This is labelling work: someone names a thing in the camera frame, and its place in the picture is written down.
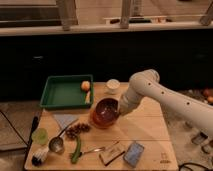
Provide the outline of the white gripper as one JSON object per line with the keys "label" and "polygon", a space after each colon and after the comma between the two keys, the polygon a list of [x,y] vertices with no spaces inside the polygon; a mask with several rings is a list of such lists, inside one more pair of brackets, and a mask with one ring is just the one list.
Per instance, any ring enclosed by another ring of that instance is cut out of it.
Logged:
{"label": "white gripper", "polygon": [[118,102],[120,115],[126,115],[135,110],[141,102],[142,96],[135,92],[125,92],[121,95]]}

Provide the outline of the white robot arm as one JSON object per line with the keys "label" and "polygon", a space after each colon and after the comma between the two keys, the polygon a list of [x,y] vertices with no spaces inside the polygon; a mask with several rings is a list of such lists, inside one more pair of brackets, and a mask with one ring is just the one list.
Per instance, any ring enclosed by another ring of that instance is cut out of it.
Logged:
{"label": "white robot arm", "polygon": [[129,79],[128,89],[119,99],[119,113],[126,115],[132,112],[144,97],[149,97],[173,109],[213,138],[213,106],[170,90],[160,85],[159,81],[160,76],[154,69],[133,74]]}

